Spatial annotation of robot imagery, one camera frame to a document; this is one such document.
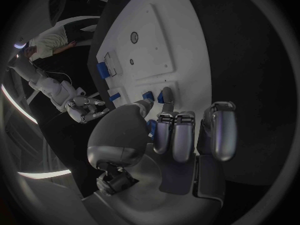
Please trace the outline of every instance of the cable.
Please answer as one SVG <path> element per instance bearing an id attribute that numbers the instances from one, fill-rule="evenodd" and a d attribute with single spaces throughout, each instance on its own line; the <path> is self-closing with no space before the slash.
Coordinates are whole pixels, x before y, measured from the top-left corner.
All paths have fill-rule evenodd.
<path id="1" fill-rule="evenodd" d="M 66 75 L 66 76 L 70 79 L 70 84 L 71 84 L 71 86 L 72 86 L 72 79 L 68 76 L 68 74 L 63 73 L 63 72 L 45 71 L 45 70 L 39 68 L 37 65 L 35 65 L 32 61 L 30 61 L 30 63 L 31 63 L 33 66 L 35 66 L 36 68 L 38 68 L 38 69 L 42 70 L 43 72 L 45 72 L 47 76 L 48 76 L 47 73 L 51 73 L 51 74 L 64 74 L 64 75 Z"/>

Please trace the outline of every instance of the man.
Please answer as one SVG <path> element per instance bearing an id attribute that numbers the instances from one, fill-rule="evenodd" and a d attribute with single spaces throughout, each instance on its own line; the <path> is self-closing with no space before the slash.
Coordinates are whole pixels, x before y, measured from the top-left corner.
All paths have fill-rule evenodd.
<path id="1" fill-rule="evenodd" d="M 70 22 L 66 25 L 53 27 L 32 40 L 31 46 L 23 53 L 26 58 L 33 54 L 41 58 L 48 58 L 76 46 L 77 42 L 89 40 L 94 32 L 81 29 L 98 24 L 99 18 L 88 18 Z"/>

